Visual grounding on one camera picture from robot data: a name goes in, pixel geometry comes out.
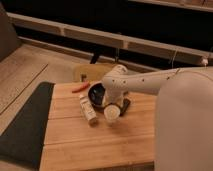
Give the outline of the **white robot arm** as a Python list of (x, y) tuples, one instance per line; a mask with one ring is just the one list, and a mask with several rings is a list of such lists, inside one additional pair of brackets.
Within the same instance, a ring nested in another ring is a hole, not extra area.
[(157, 97), (155, 171), (213, 171), (213, 67), (129, 75), (118, 65), (102, 84), (111, 103), (125, 91)]

